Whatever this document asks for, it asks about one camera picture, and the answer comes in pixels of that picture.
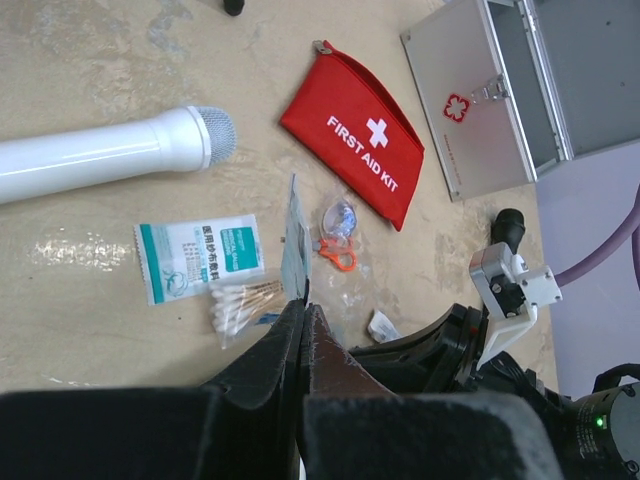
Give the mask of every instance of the red zipper pouch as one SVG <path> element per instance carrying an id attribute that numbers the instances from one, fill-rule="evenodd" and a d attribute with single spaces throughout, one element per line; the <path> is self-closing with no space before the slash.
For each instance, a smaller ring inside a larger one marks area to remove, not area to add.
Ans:
<path id="1" fill-rule="evenodd" d="M 400 231 L 424 147 L 373 74 L 326 40 L 280 123 Z"/>

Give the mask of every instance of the zipper pull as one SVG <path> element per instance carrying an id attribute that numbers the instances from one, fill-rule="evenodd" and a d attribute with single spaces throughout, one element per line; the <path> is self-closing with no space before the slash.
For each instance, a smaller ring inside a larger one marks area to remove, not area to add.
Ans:
<path id="1" fill-rule="evenodd" d="M 333 50 L 324 46 L 322 40 L 314 40 L 312 45 L 313 48 L 315 48 L 316 51 L 318 53 L 321 53 L 322 55 L 331 55 L 333 53 Z"/>

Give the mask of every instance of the white and teal packet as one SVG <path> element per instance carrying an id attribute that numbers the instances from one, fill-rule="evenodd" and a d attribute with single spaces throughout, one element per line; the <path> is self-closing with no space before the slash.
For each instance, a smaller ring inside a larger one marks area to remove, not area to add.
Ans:
<path id="1" fill-rule="evenodd" d="M 134 228 L 149 305 L 205 293 L 208 282 L 264 274 L 254 215 Z"/>

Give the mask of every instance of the white microphone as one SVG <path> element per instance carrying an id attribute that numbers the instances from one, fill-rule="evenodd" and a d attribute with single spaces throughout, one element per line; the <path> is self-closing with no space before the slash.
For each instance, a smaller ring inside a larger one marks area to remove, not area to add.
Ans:
<path id="1" fill-rule="evenodd" d="M 213 107 L 0 143 L 0 204 L 152 172 L 202 170 L 229 156 L 236 132 Z"/>

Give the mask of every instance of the bag of cotton swabs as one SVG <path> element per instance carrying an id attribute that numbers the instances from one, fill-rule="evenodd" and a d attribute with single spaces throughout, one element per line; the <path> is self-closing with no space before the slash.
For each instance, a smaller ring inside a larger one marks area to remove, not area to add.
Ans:
<path id="1" fill-rule="evenodd" d="M 267 313 L 281 311 L 286 303 L 280 272 L 241 284 L 213 282 L 209 285 L 214 302 L 209 311 L 223 349 L 247 326 L 257 324 Z"/>

